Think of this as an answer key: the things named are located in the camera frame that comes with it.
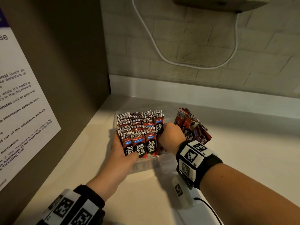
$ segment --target brick pattern wall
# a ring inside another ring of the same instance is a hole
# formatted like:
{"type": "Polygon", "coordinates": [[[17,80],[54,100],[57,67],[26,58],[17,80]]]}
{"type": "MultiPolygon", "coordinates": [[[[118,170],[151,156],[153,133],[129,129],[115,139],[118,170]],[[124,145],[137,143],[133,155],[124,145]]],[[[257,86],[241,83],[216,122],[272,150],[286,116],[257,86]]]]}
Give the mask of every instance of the brick pattern wall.
{"type": "MultiPolygon", "coordinates": [[[[168,60],[214,66],[232,53],[233,13],[177,6],[172,0],[135,3],[168,60]]],[[[131,0],[101,0],[101,9],[110,74],[300,98],[300,0],[272,0],[242,13],[238,51],[215,70],[162,61],[131,0]]]]}

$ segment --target white countertop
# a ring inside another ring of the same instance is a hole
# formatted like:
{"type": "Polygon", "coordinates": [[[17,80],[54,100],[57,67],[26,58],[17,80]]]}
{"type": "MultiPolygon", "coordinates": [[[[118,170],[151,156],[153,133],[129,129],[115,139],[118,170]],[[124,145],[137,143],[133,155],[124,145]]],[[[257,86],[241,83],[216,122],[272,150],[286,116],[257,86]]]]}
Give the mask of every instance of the white countertop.
{"type": "MultiPolygon", "coordinates": [[[[65,189],[85,184],[99,171],[110,148],[114,115],[134,107],[166,107],[174,120],[178,103],[110,95],[21,213],[15,224],[34,224],[65,189]]],[[[206,144],[224,163],[300,206],[300,120],[194,105],[189,108],[209,129],[206,144]]],[[[170,177],[160,170],[129,175],[104,207],[104,221],[123,224],[182,224],[170,177]]],[[[205,208],[185,213],[187,224],[214,224],[205,208]]]]}

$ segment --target person's left hand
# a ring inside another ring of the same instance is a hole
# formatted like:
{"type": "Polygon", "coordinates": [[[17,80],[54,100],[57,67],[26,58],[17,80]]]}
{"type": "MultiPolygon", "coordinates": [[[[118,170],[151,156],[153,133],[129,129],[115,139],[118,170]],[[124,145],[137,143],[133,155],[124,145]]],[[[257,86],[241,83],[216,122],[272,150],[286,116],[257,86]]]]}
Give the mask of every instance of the person's left hand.
{"type": "Polygon", "coordinates": [[[136,152],[125,156],[118,134],[115,132],[111,154],[103,170],[86,185],[104,201],[107,201],[116,192],[118,185],[127,177],[138,158],[139,155],[136,152]]]}

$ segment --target person's right forearm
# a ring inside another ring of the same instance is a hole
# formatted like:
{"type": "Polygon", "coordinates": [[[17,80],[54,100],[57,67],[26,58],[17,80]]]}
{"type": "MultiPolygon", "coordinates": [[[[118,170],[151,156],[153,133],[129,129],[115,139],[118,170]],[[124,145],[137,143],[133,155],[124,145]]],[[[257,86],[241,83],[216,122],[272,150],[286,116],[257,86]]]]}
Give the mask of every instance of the person's right forearm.
{"type": "Polygon", "coordinates": [[[225,164],[204,175],[200,190],[225,225],[300,224],[300,208],[225,164]]]}

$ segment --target wall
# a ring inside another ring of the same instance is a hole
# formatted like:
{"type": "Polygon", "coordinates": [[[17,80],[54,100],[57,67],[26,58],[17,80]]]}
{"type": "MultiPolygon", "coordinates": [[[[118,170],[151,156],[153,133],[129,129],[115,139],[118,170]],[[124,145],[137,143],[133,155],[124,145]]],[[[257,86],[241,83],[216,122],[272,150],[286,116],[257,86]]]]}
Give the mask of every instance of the wall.
{"type": "Polygon", "coordinates": [[[99,0],[0,0],[0,6],[62,128],[0,192],[0,224],[12,224],[110,89],[99,0]]]}
{"type": "MultiPolygon", "coordinates": [[[[238,51],[216,70],[161,60],[131,0],[100,0],[110,74],[300,97],[300,0],[272,0],[241,14],[238,51]]],[[[234,48],[233,13],[135,0],[168,60],[201,66],[225,61],[234,48]]]]}

